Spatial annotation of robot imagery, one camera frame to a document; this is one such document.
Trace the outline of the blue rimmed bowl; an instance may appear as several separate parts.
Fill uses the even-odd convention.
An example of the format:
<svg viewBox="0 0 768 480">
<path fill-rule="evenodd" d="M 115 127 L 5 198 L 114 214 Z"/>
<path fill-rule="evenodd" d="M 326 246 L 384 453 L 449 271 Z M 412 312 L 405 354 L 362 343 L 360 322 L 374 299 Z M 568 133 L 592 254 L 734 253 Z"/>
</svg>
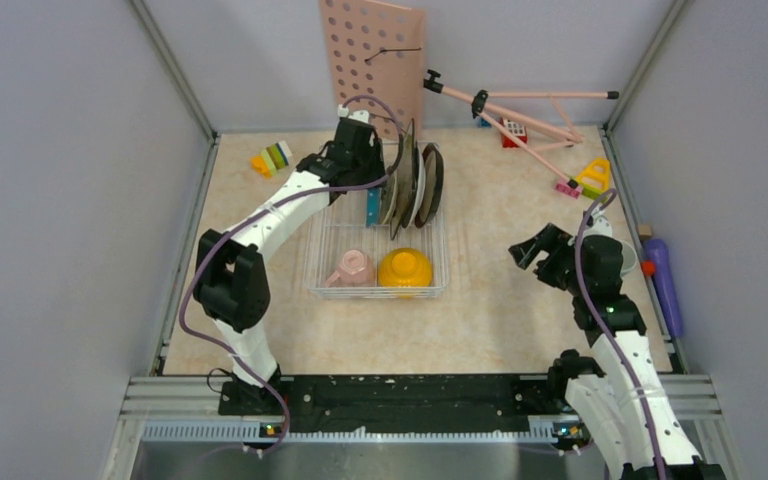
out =
<svg viewBox="0 0 768 480">
<path fill-rule="evenodd" d="M 381 211 L 382 188 L 375 187 L 367 190 L 365 207 L 365 226 L 372 228 L 379 224 Z"/>
</svg>

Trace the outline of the small cream saucer plate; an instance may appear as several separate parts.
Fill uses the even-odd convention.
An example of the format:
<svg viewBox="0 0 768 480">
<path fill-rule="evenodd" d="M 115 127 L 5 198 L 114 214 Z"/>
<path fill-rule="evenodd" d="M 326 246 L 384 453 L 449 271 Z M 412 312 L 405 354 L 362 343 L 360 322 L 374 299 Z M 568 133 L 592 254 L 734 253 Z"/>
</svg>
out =
<svg viewBox="0 0 768 480">
<path fill-rule="evenodd" d="M 391 222 L 397 206 L 398 190 L 399 174 L 393 172 L 381 189 L 380 210 L 378 215 L 379 225 L 387 225 Z"/>
</svg>

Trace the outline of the square floral plate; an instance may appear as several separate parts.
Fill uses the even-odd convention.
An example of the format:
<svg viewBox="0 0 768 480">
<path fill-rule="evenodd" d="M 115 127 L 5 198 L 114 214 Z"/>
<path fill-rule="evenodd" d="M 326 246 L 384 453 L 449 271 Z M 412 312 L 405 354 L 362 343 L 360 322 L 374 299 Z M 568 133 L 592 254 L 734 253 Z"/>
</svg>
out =
<svg viewBox="0 0 768 480">
<path fill-rule="evenodd" d="M 395 240 L 399 231 L 408 225 L 417 196 L 419 160 L 415 119 L 408 123 L 401 146 L 403 155 L 396 170 L 397 192 L 389 225 L 391 240 Z"/>
</svg>

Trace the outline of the white plate red characters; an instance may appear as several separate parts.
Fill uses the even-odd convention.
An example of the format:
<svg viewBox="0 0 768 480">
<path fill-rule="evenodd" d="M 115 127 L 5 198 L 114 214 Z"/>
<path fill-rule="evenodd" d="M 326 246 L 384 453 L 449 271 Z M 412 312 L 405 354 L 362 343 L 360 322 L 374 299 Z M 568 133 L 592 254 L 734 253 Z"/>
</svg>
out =
<svg viewBox="0 0 768 480">
<path fill-rule="evenodd" d="M 419 152 L 419 149 L 416 148 L 414 150 L 414 175 L 413 175 L 413 196 L 412 200 L 410 202 L 409 208 L 405 211 L 405 215 L 402 218 L 401 226 L 403 228 L 407 228 L 408 226 L 412 225 L 415 221 L 415 217 L 417 216 L 423 197 L 425 193 L 425 184 L 426 184 L 426 170 L 424 165 L 424 160 L 422 155 Z"/>
</svg>

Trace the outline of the blue white mug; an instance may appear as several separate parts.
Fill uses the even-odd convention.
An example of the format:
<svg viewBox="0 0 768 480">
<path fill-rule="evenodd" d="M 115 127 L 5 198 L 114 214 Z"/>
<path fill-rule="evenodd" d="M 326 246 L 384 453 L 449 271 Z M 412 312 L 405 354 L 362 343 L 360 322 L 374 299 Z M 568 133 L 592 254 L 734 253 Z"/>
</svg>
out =
<svg viewBox="0 0 768 480">
<path fill-rule="evenodd" d="M 637 250 L 632 243 L 625 240 L 620 240 L 619 243 L 621 245 L 622 256 L 620 276 L 625 277 L 638 266 L 639 260 Z"/>
</svg>

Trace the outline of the dark red rimmed plate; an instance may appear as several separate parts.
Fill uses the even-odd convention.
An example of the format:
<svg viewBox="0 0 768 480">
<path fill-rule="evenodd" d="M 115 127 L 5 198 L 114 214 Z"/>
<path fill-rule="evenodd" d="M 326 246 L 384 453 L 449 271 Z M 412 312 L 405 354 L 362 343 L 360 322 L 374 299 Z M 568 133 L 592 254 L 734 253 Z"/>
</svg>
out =
<svg viewBox="0 0 768 480">
<path fill-rule="evenodd" d="M 424 190 L 414 218 L 416 228 L 425 227 L 435 218 L 442 201 L 445 181 L 444 158 L 436 144 L 425 146 L 422 159 L 425 170 Z"/>
</svg>

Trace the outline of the white wire dish rack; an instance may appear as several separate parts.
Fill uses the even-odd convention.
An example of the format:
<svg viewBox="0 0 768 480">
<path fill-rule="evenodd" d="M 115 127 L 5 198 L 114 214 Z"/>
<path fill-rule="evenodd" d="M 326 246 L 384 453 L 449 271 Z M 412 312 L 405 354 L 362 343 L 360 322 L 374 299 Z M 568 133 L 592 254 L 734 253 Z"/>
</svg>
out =
<svg viewBox="0 0 768 480">
<path fill-rule="evenodd" d="M 445 210 L 440 208 L 423 227 L 401 229 L 390 237 L 388 225 L 374 225 L 367 208 L 368 194 L 351 192 L 309 222 L 304 256 L 304 285 L 321 299 L 430 299 L 439 297 L 450 280 Z M 370 257 L 378 268 L 385 256 L 398 248 L 414 248 L 430 260 L 431 283 L 424 287 L 383 286 L 377 277 L 368 286 L 332 285 L 327 279 L 350 250 Z"/>
</svg>

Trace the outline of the white pink handled cup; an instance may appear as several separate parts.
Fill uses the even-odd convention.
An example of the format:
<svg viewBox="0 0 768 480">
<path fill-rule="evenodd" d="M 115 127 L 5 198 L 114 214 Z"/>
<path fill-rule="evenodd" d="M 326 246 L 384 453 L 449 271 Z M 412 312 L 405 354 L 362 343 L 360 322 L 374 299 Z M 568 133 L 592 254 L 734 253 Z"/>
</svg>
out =
<svg viewBox="0 0 768 480">
<path fill-rule="evenodd" d="M 368 254 L 358 249 L 346 251 L 325 281 L 326 287 L 373 287 L 375 284 L 375 263 Z"/>
</svg>

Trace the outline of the orange yellow bowl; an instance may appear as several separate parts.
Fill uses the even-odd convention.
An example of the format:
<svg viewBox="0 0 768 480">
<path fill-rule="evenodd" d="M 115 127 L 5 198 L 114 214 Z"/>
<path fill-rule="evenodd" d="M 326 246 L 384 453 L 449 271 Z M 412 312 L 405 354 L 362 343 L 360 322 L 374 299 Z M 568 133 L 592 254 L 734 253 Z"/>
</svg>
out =
<svg viewBox="0 0 768 480">
<path fill-rule="evenodd" d="M 379 262 L 377 281 L 382 287 L 429 287 L 433 281 L 433 267 L 421 251 L 398 248 Z"/>
</svg>

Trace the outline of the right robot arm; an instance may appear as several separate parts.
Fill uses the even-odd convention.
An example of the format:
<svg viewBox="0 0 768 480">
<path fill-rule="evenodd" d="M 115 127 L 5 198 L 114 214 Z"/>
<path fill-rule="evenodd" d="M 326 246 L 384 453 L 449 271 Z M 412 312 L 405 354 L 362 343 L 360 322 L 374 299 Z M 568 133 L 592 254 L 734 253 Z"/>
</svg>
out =
<svg viewBox="0 0 768 480">
<path fill-rule="evenodd" d="M 568 292 L 591 353 L 564 351 L 548 371 L 546 397 L 583 421 L 612 479 L 723 479 L 681 427 L 652 360 L 645 322 L 622 292 L 636 255 L 626 242 L 547 224 L 510 247 L 522 269 Z"/>
</svg>

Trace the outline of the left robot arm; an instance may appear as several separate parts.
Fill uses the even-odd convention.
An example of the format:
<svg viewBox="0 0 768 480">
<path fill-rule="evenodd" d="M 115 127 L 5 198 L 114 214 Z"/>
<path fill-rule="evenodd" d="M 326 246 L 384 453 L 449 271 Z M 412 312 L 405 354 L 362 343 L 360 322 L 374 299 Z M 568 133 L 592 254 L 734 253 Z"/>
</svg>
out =
<svg viewBox="0 0 768 480">
<path fill-rule="evenodd" d="M 199 239 L 188 293 L 214 320 L 222 335 L 216 343 L 231 355 L 233 375 L 245 383 L 243 401 L 257 413 L 274 410 L 281 397 L 262 323 L 271 302 L 266 266 L 299 227 L 340 196 L 384 183 L 382 149 L 368 111 L 350 113 L 339 119 L 333 139 L 300 160 L 251 215 Z"/>
</svg>

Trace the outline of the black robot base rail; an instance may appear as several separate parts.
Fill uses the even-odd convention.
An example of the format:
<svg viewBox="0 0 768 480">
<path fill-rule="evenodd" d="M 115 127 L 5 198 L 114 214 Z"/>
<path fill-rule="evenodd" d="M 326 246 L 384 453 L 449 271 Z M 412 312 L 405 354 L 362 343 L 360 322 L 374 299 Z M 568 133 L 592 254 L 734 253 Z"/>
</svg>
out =
<svg viewBox="0 0 768 480">
<path fill-rule="evenodd" d="M 296 375 L 267 387 L 230 377 L 218 389 L 223 416 L 264 418 L 260 434 L 508 437 L 582 448 L 590 432 L 563 398 L 562 374 Z"/>
</svg>

